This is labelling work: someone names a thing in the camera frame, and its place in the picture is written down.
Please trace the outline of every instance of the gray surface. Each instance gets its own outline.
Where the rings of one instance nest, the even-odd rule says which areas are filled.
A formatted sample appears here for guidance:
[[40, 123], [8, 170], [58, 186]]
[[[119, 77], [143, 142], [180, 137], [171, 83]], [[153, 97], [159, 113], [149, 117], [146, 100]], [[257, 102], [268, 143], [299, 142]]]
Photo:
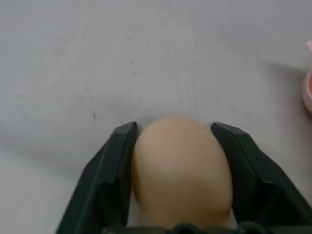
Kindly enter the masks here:
[[312, 202], [310, 0], [0, 0], [0, 233], [52, 233], [118, 125], [249, 132]]

